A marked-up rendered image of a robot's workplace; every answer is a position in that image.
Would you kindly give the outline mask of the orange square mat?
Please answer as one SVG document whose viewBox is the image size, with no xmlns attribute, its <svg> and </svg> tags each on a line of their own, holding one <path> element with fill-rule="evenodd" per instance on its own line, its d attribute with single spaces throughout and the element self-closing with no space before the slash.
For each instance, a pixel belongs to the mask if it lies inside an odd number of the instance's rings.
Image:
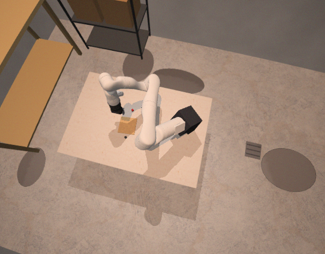
<svg viewBox="0 0 325 254">
<path fill-rule="evenodd" d="M 137 119 L 130 117 L 121 117 L 118 133 L 133 134 L 136 130 Z"/>
</svg>

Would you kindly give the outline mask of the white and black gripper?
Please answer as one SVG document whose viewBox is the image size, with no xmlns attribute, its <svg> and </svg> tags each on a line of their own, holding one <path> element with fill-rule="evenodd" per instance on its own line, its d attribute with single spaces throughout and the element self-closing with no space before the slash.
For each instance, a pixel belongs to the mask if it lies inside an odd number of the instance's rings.
<svg viewBox="0 0 325 254">
<path fill-rule="evenodd" d="M 121 102 L 120 102 L 120 98 L 119 98 L 120 96 L 123 96 L 124 93 L 122 91 L 118 91 L 118 90 L 117 90 L 117 93 L 118 93 L 117 99 L 115 99 L 113 101 L 109 101 L 107 99 L 107 103 L 108 103 L 112 113 L 124 115 L 125 114 L 124 108 L 121 106 Z"/>
</svg>

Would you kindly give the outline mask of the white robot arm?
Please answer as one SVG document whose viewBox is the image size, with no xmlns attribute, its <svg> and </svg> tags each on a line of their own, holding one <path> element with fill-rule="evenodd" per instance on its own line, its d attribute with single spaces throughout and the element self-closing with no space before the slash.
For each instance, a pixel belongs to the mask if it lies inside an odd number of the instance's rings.
<svg viewBox="0 0 325 254">
<path fill-rule="evenodd" d="M 177 135 L 185 130 L 185 121 L 176 117 L 156 126 L 157 101 L 160 79 L 156 74 L 149 75 L 145 81 L 138 82 L 131 77 L 118 76 L 114 81 L 112 76 L 103 72 L 99 82 L 109 101 L 117 99 L 119 89 L 136 89 L 147 92 L 141 107 L 143 124 L 141 132 L 135 139 L 135 145 L 140 150 L 147 150 L 163 140 Z"/>
</svg>

